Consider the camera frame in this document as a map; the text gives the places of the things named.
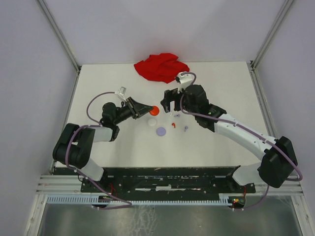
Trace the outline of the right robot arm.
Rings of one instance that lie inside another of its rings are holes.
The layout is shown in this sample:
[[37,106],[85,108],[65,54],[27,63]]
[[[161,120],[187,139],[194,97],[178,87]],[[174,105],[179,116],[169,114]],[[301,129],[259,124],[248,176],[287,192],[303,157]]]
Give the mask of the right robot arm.
[[209,103],[201,85],[166,90],[160,102],[166,113],[171,111],[171,102],[175,103],[175,111],[194,116],[201,127],[233,140],[259,160],[255,164],[237,166],[228,174],[225,182],[229,191],[238,192],[244,185],[259,181],[280,188],[296,170],[297,158],[289,138],[263,135],[238,122],[226,110]]

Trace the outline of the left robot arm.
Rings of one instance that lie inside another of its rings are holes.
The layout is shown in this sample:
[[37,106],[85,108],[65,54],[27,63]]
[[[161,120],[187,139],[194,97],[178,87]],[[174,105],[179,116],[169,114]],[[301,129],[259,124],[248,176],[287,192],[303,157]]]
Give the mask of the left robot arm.
[[53,159],[76,171],[79,175],[92,180],[92,187],[99,192],[109,186],[105,170],[91,158],[94,143],[113,142],[119,134],[118,124],[128,118],[138,119],[154,109],[129,97],[122,106],[112,102],[102,107],[102,117],[98,125],[68,123],[53,150]]

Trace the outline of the orange earbud charging case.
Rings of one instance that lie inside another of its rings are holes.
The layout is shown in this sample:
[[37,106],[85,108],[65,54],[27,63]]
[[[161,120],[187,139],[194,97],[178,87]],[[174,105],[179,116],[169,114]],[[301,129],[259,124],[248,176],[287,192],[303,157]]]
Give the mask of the orange earbud charging case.
[[153,106],[153,108],[149,111],[150,115],[157,116],[160,113],[158,106]]

